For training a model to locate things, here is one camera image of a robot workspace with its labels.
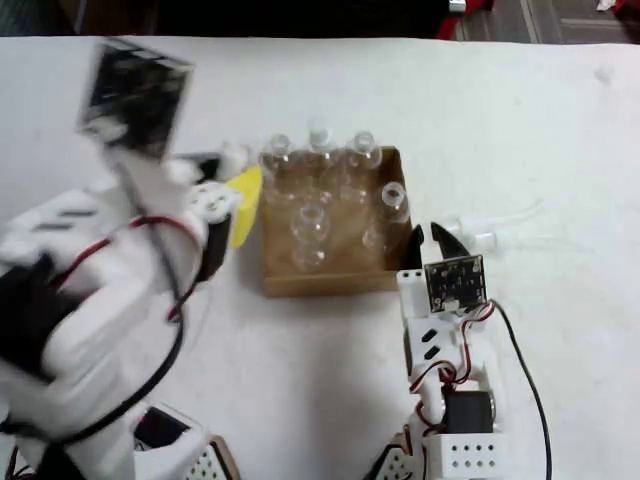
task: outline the glass bottle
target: glass bottle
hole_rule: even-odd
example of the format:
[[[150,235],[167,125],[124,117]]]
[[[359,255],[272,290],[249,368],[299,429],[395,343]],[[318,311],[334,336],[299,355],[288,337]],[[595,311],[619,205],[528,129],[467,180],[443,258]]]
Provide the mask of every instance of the glass bottle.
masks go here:
[[[382,149],[371,132],[358,132],[345,149],[345,174],[341,196],[365,203],[374,185],[374,171],[382,163]]]
[[[389,182],[380,188],[362,235],[365,247],[376,252],[388,252],[400,242],[400,226],[409,221],[407,192],[398,182]]]
[[[289,137],[274,135],[260,154],[260,165],[264,171],[264,197],[269,205],[282,207],[296,201],[300,196],[299,158],[294,152]]]
[[[343,179],[342,150],[333,142],[331,130],[320,119],[309,124],[309,143],[304,155],[307,198],[329,204],[340,194]]]
[[[327,259],[331,230],[324,206],[314,202],[305,203],[293,213],[290,227],[295,239],[293,263],[303,272],[318,270]]]

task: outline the white table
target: white table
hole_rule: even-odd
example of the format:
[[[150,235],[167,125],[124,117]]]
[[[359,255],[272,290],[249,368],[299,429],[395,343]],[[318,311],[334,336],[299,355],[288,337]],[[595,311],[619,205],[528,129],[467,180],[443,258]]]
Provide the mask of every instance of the white table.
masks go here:
[[[540,389],[555,478],[635,477],[640,49],[140,41],[196,64],[176,152],[277,132],[302,141],[321,115],[340,140],[370,128],[399,147],[414,221],[543,199],[521,231],[575,245],[488,256],[489,292]],[[74,133],[94,42],[0,39],[0,220],[105,174]],[[256,242],[228,258],[199,341],[155,396],[224,435],[246,479],[361,478],[416,401],[396,295],[267,300]],[[540,479],[538,414],[498,318],[488,332],[508,385],[512,478]],[[131,371],[152,368],[170,333],[154,318],[133,335]]]

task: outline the circuit board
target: circuit board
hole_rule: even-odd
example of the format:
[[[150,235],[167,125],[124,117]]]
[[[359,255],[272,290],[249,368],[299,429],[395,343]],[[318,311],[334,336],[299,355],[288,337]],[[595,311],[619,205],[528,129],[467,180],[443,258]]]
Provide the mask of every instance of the circuit board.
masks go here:
[[[190,71],[185,62],[105,39],[80,128],[103,143],[117,140],[121,147],[161,159]],[[115,138],[114,130],[119,132]]]
[[[430,263],[424,270],[431,313],[472,308],[487,301],[482,255]]]

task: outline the yellow object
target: yellow object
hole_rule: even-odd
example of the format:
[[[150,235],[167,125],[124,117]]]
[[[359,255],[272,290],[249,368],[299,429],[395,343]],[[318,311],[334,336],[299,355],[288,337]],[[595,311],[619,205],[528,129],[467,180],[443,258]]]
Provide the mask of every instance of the yellow object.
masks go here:
[[[242,204],[236,212],[236,222],[231,234],[231,246],[242,246],[256,219],[260,190],[262,189],[262,172],[260,167],[251,167],[227,182],[227,186],[242,193]]]

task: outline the mounting hole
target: mounting hole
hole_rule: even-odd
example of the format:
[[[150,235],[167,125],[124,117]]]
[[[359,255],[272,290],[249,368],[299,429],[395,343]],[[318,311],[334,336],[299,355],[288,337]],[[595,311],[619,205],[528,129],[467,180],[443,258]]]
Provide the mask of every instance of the mounting hole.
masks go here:
[[[438,331],[431,328],[427,333],[425,333],[422,336],[422,343],[427,343],[429,340],[431,340],[433,337],[435,337],[438,334]]]
[[[424,354],[424,359],[431,360],[433,357],[435,357],[438,354],[439,351],[440,349],[438,347],[435,347],[435,346],[431,347],[427,351],[427,353]]]

